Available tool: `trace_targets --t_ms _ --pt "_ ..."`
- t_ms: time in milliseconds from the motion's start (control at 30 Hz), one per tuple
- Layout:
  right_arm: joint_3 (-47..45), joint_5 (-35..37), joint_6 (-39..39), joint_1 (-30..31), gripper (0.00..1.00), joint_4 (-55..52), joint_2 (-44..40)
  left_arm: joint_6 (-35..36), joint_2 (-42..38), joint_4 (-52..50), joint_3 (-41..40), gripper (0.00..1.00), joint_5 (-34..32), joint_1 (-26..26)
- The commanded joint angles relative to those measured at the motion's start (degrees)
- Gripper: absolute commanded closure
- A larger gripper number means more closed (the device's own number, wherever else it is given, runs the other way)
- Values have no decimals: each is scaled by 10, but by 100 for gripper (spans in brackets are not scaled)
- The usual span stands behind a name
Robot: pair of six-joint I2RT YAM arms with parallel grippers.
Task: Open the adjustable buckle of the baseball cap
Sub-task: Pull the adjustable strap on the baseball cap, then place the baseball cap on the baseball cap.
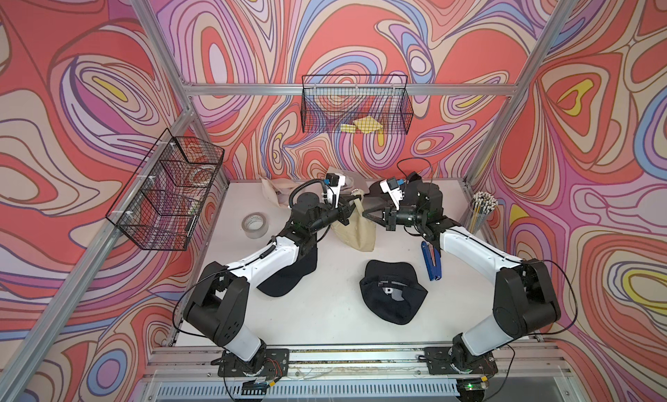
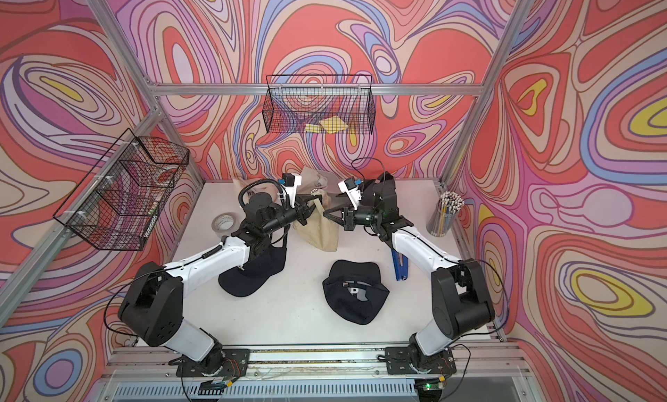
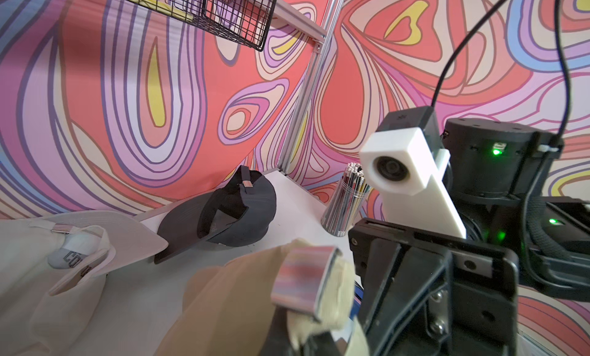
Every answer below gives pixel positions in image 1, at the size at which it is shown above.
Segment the tan khaki baseball cap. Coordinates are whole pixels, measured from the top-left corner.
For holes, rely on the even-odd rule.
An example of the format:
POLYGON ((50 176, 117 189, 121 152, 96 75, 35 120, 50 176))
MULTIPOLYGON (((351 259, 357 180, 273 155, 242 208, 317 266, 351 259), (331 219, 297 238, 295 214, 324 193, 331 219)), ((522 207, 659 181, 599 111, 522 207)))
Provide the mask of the tan khaki baseball cap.
POLYGON ((376 225, 362 216, 364 210, 364 206, 356 207, 349 225, 343 226, 337 221, 331 228, 347 246, 361 252, 372 252, 375 247, 376 225))

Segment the cream baseball cap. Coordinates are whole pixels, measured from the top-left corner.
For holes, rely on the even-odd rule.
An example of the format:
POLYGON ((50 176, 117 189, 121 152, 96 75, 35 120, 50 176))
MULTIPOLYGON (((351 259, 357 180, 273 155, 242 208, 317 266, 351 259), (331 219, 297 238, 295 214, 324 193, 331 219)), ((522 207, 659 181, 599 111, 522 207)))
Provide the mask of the cream baseball cap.
POLYGON ((288 198, 290 194, 300 185, 300 183, 280 178, 261 180, 262 195, 271 204, 278 208, 288 209, 288 198))

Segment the black cap with white logo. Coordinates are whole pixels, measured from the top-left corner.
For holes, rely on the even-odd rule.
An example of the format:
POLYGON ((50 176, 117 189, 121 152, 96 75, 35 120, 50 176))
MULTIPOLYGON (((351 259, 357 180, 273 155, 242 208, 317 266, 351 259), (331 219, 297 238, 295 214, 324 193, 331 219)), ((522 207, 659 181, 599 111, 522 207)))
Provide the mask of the black cap with white logo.
POLYGON ((317 268, 318 247, 314 246, 305 256, 299 258, 294 264, 281 269, 257 289, 263 294, 278 298, 290 293, 302 280, 303 277, 312 274, 317 268))

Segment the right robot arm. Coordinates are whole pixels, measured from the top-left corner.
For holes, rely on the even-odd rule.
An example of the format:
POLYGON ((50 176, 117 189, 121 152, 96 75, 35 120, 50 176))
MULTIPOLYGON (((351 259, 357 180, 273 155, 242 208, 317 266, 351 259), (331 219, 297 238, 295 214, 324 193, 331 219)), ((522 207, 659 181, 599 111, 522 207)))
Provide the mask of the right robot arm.
POLYGON ((365 210, 366 219, 387 231, 398 226, 414 228, 437 251, 456 256, 493 284, 491 314, 453 338, 446 360, 456 372, 472 372, 493 350, 560 319, 545 263, 507 254, 447 216, 438 185, 390 178, 373 183, 368 195, 383 204, 365 210))

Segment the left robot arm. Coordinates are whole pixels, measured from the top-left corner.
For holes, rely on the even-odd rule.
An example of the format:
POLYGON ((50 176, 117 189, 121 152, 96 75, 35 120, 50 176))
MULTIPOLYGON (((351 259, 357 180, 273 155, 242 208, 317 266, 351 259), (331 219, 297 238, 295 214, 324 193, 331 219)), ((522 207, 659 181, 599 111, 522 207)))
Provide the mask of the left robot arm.
POLYGON ((195 334, 225 350, 216 362, 221 369, 245 376, 283 371, 267 354, 265 341, 245 324, 249 293, 257 288, 280 297, 314 272, 319 232, 334 223, 349 225, 361 206, 363 190, 345 193, 344 184, 341 174, 329 173, 296 187, 288 197, 288 221, 266 246, 227 265, 208 264, 180 299, 182 318, 195 334))

